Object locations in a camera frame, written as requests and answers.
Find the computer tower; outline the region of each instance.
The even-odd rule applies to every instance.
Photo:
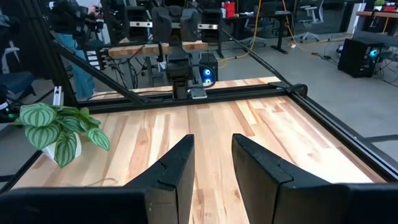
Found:
[[[346,39],[338,69],[354,78],[372,77],[383,43]]]
[[[199,72],[203,83],[218,81],[218,61],[213,53],[203,53],[199,60]]]

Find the black metal frame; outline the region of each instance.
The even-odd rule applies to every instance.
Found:
[[[385,154],[378,154],[380,150],[374,145],[366,142],[362,136],[348,128],[343,122],[327,112],[324,108],[316,104],[307,97],[307,87],[305,85],[292,85],[281,74],[271,70],[270,65],[256,55],[252,50],[247,49],[249,55],[259,62],[264,68],[270,70],[281,82],[269,83],[266,85],[240,86],[232,88],[210,89],[207,91],[208,97],[200,100],[173,100],[172,94],[161,94],[151,96],[139,96],[136,93],[127,91],[121,85],[107,77],[104,73],[96,70],[90,64],[74,56],[68,50],[56,43],[50,44],[47,49],[52,55],[57,51],[60,55],[77,64],[86,72],[90,73],[110,88],[125,96],[125,98],[115,98],[108,100],[95,100],[78,103],[72,91],[66,91],[65,101],[68,106],[88,107],[91,113],[112,113],[117,111],[146,110],[151,108],[161,108],[168,106],[195,105],[200,103],[214,103],[219,101],[245,100],[251,98],[265,98],[272,96],[288,96],[311,117],[319,122],[334,137],[341,141],[348,149],[355,153],[371,169],[375,170],[384,180],[388,182],[398,181],[398,163]],[[54,80],[57,85],[70,87],[67,75],[64,72],[55,73]],[[36,152],[15,174],[1,190],[10,190],[16,182],[25,174],[29,167],[39,158],[41,152]]]

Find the light wood surface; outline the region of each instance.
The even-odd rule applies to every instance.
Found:
[[[265,84],[269,82],[279,82],[279,79],[276,77],[264,77],[264,78],[249,78],[243,80],[230,80],[230,81],[220,81],[216,82],[214,86],[210,87],[209,89],[215,88],[226,88],[226,87],[233,87],[233,86],[247,86],[247,85],[258,85],[258,84]],[[156,95],[162,94],[162,92],[172,91],[172,86],[161,86],[161,87],[149,87],[149,88],[140,88],[140,89],[133,89],[132,91],[136,93],[148,92],[143,95]],[[96,92],[94,93],[94,97],[90,100],[103,100],[103,99],[112,99],[112,98],[122,98],[123,96],[118,94],[116,91],[103,91],[103,92]]]
[[[369,11],[358,11],[356,12],[357,16],[372,16],[373,12]],[[390,17],[390,18],[396,18],[398,19],[398,13],[396,12],[375,12],[373,16],[376,17]]]
[[[128,42],[127,39],[123,39],[121,43]],[[207,43],[203,43],[198,40],[196,42],[183,42],[182,47],[185,50],[206,50]],[[141,54],[159,54],[159,46],[157,44],[147,44],[145,47],[141,48],[142,45],[137,46],[128,46],[128,47],[113,47],[109,50],[109,56],[111,57],[128,57],[132,56],[135,53],[138,55]],[[163,54],[170,53],[169,44],[162,44],[162,52]]]
[[[264,81],[240,80],[235,84],[251,82]],[[109,152],[83,140],[81,156],[64,169],[42,155],[14,188],[124,185],[184,135],[194,134],[195,183],[190,223],[249,223],[233,169],[233,133],[249,137],[332,183],[382,182],[288,96],[94,117],[101,120],[101,129],[111,140]]]

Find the gray floor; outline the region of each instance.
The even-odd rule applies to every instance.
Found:
[[[268,46],[275,40],[269,40]],[[285,40],[284,49],[289,54],[284,55],[270,47],[255,48],[255,51],[286,79],[292,83],[305,83],[309,88],[309,95],[316,102],[333,113],[337,118],[364,137],[398,134],[398,88],[375,78],[352,78],[337,70],[337,66],[326,60],[304,52],[298,47],[292,49]],[[308,51],[332,56],[338,60],[335,52],[342,42],[303,45]],[[236,47],[224,44],[224,49]],[[242,50],[224,50],[225,57],[242,55]],[[389,64],[385,68],[385,79],[393,80],[398,74],[397,64]],[[259,65],[251,57],[230,60],[228,66],[219,70],[220,80],[235,80],[242,78],[270,77],[272,74]],[[147,86],[147,77],[139,77],[139,86]],[[162,80],[156,80],[156,85],[163,85]],[[52,88],[51,81],[38,80],[34,88],[38,95],[44,94]],[[109,88],[96,82],[97,91],[107,91]],[[33,102],[37,97],[30,97],[27,102]],[[377,143],[382,151],[398,160],[396,141]],[[34,153],[34,148],[24,137],[24,131],[16,127],[7,127],[0,132],[0,175],[15,173],[23,163]]]

